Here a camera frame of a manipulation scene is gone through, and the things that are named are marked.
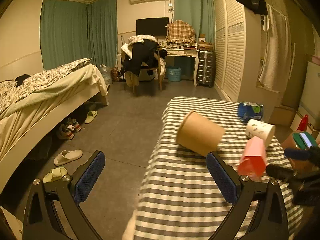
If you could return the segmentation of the green curtain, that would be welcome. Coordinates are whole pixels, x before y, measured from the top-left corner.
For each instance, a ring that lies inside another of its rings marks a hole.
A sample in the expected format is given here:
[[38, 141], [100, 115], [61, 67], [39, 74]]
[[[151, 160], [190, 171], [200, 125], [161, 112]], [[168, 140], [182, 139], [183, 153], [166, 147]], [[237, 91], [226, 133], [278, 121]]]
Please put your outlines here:
[[207, 42], [214, 42], [213, 0], [174, 0], [174, 19], [191, 25], [197, 38], [203, 34]]
[[43, 0], [40, 48], [43, 68], [56, 68], [82, 58], [108, 67], [117, 58], [117, 0], [81, 3]]

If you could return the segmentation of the green slipper under bed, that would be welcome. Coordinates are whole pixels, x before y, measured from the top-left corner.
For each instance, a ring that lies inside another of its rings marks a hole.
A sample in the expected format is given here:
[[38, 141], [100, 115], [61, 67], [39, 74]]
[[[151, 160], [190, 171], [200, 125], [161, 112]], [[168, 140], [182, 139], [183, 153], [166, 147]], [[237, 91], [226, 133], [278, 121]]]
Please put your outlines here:
[[85, 124], [90, 124], [95, 119], [97, 114], [97, 111], [89, 111], [85, 119]]

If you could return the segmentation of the black hanging bag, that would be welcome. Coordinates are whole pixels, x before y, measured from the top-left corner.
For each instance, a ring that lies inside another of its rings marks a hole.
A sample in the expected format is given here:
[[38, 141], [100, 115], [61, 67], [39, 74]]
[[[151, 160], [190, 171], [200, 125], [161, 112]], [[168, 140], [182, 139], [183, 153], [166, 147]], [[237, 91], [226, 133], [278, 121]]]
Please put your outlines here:
[[258, 15], [268, 15], [267, 5], [264, 0], [236, 0], [247, 9]]

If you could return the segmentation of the bed with floral bedding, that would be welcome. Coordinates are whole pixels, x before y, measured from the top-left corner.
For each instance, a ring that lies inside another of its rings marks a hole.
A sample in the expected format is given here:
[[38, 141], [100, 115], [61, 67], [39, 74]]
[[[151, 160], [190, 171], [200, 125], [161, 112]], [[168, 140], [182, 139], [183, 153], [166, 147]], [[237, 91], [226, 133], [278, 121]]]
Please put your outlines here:
[[66, 116], [91, 97], [107, 104], [99, 69], [87, 64], [1, 112], [1, 189], [29, 152]]

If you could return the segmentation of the white louvered wardrobe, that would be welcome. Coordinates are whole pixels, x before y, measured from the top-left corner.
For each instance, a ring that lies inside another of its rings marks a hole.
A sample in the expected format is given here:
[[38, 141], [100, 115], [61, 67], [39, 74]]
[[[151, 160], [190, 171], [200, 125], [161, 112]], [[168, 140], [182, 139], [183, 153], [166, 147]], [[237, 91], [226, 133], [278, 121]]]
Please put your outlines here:
[[[265, 0], [281, 10], [282, 0]], [[236, 0], [213, 0], [215, 12], [215, 87], [232, 102], [259, 102], [268, 112], [279, 94], [258, 86], [263, 34], [260, 15]]]

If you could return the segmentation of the black suitcase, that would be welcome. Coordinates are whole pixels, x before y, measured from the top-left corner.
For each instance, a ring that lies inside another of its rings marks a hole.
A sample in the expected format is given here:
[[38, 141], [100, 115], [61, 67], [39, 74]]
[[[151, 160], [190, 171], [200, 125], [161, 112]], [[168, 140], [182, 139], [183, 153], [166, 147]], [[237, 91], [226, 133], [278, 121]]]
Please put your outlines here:
[[213, 87], [215, 80], [215, 54], [213, 51], [200, 50], [197, 68], [197, 85]]

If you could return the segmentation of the red bottle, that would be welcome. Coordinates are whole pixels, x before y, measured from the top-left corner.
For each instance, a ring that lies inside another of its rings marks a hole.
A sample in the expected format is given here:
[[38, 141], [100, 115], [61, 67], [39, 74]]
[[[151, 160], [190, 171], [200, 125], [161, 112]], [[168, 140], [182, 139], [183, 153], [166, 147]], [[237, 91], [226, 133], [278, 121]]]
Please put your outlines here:
[[298, 128], [297, 130], [299, 131], [303, 131], [305, 132], [308, 128], [308, 123], [309, 123], [309, 115], [306, 114], [304, 115], [304, 117], [301, 119], [299, 125], [298, 125]]

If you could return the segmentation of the red white sneaker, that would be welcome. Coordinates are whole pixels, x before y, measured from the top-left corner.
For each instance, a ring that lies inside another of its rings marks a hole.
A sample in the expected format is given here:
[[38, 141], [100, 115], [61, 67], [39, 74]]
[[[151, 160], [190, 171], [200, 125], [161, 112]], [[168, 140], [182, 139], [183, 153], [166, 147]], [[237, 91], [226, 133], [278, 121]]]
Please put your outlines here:
[[80, 132], [82, 127], [80, 124], [77, 122], [75, 118], [69, 117], [67, 119], [67, 128], [70, 129], [72, 132]]

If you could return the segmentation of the green curtain left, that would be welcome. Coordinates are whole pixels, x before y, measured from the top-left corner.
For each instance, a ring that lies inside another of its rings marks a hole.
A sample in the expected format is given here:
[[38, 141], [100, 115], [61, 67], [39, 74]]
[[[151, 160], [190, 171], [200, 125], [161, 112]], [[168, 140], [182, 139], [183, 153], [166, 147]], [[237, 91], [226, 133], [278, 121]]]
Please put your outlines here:
[[117, 0], [81, 3], [43, 0], [40, 48], [43, 68], [56, 68], [82, 58], [108, 67], [117, 58]]

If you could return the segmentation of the wooden chair with clothes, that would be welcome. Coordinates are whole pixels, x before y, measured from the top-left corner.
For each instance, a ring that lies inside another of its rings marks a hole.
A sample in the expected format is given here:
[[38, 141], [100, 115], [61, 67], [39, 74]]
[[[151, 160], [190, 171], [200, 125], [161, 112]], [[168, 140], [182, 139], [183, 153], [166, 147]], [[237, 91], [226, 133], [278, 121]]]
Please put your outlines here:
[[121, 69], [118, 74], [123, 77], [127, 86], [135, 89], [139, 85], [140, 72], [157, 72], [159, 88], [165, 77], [167, 51], [161, 47], [156, 38], [151, 35], [136, 35], [128, 38], [121, 46]]

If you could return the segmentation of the water jug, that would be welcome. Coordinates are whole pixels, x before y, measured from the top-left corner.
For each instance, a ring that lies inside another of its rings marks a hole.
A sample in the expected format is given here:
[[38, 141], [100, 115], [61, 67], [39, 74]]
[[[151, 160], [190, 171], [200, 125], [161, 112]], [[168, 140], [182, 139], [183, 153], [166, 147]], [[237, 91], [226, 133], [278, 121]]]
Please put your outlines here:
[[99, 66], [99, 70], [105, 80], [106, 85], [111, 85], [112, 84], [111, 68], [106, 66], [105, 64], [101, 64]]

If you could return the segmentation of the white desk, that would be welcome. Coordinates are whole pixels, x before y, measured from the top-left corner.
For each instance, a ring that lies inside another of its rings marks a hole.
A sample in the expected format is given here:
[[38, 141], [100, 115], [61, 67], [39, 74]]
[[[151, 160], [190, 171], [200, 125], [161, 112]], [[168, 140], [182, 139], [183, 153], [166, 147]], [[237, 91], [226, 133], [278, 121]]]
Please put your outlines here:
[[199, 67], [199, 51], [193, 49], [177, 49], [177, 48], [165, 48], [167, 56], [179, 56], [179, 57], [192, 57], [195, 60], [193, 71], [193, 83], [194, 87], [197, 86], [197, 71]]

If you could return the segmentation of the white slipper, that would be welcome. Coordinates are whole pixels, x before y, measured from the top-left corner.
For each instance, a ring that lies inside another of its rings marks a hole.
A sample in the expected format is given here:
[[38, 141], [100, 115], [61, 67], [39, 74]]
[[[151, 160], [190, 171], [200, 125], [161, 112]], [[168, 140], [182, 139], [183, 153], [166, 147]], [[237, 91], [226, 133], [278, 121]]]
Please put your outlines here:
[[55, 157], [54, 165], [55, 166], [65, 165], [67, 163], [80, 159], [82, 155], [83, 155], [82, 150], [73, 150], [73, 151], [64, 150]]

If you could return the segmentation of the white patterned paper cup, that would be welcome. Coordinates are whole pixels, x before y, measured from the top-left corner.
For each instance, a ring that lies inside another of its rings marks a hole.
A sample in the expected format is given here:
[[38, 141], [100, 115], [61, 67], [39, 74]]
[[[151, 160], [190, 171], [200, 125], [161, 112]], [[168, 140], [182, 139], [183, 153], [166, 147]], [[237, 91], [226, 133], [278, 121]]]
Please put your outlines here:
[[263, 139], [264, 145], [268, 148], [274, 134], [276, 127], [272, 124], [262, 122], [255, 119], [250, 119], [246, 125], [246, 136], [248, 138], [259, 137]]

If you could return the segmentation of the brown paper cup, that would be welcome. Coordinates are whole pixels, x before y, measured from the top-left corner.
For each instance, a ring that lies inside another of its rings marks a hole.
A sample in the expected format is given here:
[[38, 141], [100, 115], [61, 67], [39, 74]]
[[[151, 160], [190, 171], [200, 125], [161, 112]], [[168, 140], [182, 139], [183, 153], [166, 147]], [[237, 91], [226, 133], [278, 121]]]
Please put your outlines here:
[[176, 134], [176, 143], [206, 157], [216, 151], [225, 129], [196, 111], [190, 111], [182, 120]]

